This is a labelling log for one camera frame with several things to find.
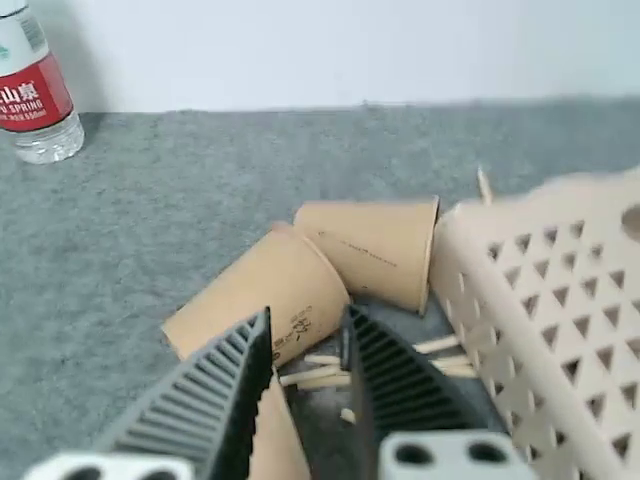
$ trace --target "paper cup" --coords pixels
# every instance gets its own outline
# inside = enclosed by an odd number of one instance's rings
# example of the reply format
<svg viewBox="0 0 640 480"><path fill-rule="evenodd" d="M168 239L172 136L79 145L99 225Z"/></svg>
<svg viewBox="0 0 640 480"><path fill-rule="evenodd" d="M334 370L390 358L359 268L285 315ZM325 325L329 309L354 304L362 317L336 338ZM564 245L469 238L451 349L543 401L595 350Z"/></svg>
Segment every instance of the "paper cup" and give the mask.
<svg viewBox="0 0 640 480"><path fill-rule="evenodd" d="M309 465L278 375L258 405L249 480L310 480Z"/></svg>
<svg viewBox="0 0 640 480"><path fill-rule="evenodd" d="M294 225L326 255L351 293L424 314L438 199L423 203L305 203Z"/></svg>
<svg viewBox="0 0 640 480"><path fill-rule="evenodd" d="M282 365L337 330L347 303L349 294L325 256L296 229L277 224L163 330L184 359L269 306L273 359Z"/></svg>

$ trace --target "white wall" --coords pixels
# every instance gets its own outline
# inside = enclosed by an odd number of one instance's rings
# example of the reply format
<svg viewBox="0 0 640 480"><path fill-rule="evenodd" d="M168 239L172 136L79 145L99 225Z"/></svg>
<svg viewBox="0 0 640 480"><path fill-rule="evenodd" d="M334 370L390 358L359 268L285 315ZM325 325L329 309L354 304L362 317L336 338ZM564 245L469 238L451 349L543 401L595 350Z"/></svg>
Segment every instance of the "white wall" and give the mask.
<svg viewBox="0 0 640 480"><path fill-rule="evenodd" d="M640 93L637 0L32 3L85 111Z"/></svg>

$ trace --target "screw hole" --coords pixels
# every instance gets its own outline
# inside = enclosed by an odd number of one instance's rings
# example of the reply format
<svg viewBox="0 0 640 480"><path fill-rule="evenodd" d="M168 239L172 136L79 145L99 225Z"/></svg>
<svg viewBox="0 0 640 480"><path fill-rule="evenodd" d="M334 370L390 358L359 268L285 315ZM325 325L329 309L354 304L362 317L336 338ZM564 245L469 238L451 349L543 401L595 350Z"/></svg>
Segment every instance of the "screw hole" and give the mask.
<svg viewBox="0 0 640 480"><path fill-rule="evenodd" d="M504 463L507 456L495 445L487 442L474 443L469 447L469 456L476 462Z"/></svg>
<svg viewBox="0 0 640 480"><path fill-rule="evenodd" d="M64 477L64 480L99 480L101 476L96 467L82 467Z"/></svg>
<svg viewBox="0 0 640 480"><path fill-rule="evenodd" d="M167 470L160 470L157 472L151 472L144 477L142 480L177 480L175 473L168 472Z"/></svg>
<svg viewBox="0 0 640 480"><path fill-rule="evenodd" d="M622 228L631 240L640 243L640 205L633 205L622 214Z"/></svg>
<svg viewBox="0 0 640 480"><path fill-rule="evenodd" d="M407 443L396 449L396 459L409 465L428 465L433 463L433 455L420 445Z"/></svg>

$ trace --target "red bottle label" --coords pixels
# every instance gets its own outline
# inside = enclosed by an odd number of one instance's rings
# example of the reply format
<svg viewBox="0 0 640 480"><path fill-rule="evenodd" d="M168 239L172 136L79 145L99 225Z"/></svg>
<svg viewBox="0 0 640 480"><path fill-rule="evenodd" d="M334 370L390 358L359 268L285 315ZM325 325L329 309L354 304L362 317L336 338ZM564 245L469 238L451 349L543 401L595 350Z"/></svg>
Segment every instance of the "red bottle label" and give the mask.
<svg viewBox="0 0 640 480"><path fill-rule="evenodd" d="M0 77L0 128L30 132L64 120L73 102L51 53L19 72Z"/></svg>

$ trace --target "ribbed rubber pad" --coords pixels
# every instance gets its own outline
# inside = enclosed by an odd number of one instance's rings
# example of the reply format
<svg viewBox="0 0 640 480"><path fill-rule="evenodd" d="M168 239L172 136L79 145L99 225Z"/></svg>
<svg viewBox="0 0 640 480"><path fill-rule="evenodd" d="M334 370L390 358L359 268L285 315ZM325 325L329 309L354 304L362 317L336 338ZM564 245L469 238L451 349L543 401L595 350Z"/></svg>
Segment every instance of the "ribbed rubber pad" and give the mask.
<svg viewBox="0 0 640 480"><path fill-rule="evenodd" d="M191 461L198 479L244 480L271 379L269 309L211 340L127 410L99 442Z"/></svg>
<svg viewBox="0 0 640 480"><path fill-rule="evenodd" d="M354 412L363 477L375 478L378 449L393 432L486 428L461 392L413 346L354 306L347 307Z"/></svg>

